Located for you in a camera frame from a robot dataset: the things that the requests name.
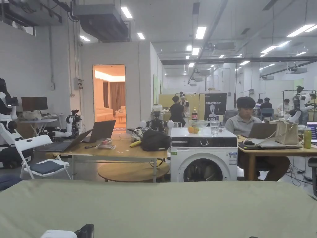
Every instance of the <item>laptop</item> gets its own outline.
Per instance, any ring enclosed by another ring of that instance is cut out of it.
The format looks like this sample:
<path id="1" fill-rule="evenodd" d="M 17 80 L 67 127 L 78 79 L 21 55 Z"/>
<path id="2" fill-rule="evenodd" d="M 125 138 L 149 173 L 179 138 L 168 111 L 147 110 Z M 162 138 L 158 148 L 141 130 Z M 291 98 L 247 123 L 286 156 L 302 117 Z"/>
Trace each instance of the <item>laptop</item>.
<path id="1" fill-rule="evenodd" d="M 317 145 L 317 122 L 307 122 L 307 127 L 312 129 L 312 144 Z"/>
<path id="2" fill-rule="evenodd" d="M 245 138 L 266 139 L 275 136 L 276 124 L 254 123 L 249 134 L 242 134 Z"/>
<path id="3" fill-rule="evenodd" d="M 87 136 L 83 142 L 94 143 L 102 138 L 111 138 L 116 120 L 95 122 L 91 136 Z"/>
<path id="4" fill-rule="evenodd" d="M 71 149 L 75 145 L 78 145 L 91 131 L 92 129 L 81 133 L 73 141 L 53 142 L 48 145 L 40 146 L 36 150 L 46 152 L 64 152 L 66 150 Z"/>

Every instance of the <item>water bottle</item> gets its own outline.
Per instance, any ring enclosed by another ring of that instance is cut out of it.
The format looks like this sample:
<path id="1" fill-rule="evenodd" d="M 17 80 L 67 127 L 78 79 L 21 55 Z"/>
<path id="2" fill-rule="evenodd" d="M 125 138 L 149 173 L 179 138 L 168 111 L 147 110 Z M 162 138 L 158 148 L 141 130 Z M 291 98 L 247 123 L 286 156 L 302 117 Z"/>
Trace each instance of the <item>water bottle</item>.
<path id="1" fill-rule="evenodd" d="M 306 127 L 304 130 L 304 148 L 310 149 L 312 147 L 312 129 Z"/>

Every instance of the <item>beige sofa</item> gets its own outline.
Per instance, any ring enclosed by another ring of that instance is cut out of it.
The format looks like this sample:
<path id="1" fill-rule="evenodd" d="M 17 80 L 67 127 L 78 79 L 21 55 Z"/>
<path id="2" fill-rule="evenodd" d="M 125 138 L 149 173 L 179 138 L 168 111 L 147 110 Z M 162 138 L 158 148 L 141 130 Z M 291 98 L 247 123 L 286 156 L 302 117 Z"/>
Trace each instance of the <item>beige sofa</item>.
<path id="1" fill-rule="evenodd" d="M 104 122 L 113 120 L 113 110 L 104 107 L 97 107 L 95 111 L 95 121 L 96 122 Z"/>

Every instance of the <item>black backpack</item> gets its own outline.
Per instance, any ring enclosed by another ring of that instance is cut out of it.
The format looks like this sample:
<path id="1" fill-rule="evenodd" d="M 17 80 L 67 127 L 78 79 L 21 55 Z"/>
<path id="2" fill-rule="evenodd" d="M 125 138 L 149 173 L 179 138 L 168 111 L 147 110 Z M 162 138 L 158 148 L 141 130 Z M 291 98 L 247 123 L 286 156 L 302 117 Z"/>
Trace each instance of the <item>black backpack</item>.
<path id="1" fill-rule="evenodd" d="M 167 150 L 171 145 L 171 138 L 168 135 L 156 130 L 147 130 L 141 140 L 141 148 L 144 151 Z"/>

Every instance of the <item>small white table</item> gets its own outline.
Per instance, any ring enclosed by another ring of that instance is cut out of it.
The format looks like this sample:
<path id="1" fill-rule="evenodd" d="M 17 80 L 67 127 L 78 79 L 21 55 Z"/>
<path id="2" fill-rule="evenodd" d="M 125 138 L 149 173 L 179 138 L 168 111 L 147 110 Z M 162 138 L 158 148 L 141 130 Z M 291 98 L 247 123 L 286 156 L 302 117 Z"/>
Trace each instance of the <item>small white table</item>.
<path id="1" fill-rule="evenodd" d="M 20 121 L 21 123 L 29 123 L 31 124 L 30 126 L 32 127 L 35 136 L 39 136 L 39 133 L 43 132 L 47 123 L 50 122 L 55 122 L 57 121 L 57 119 L 41 119 L 41 120 L 34 120 L 34 121 Z"/>

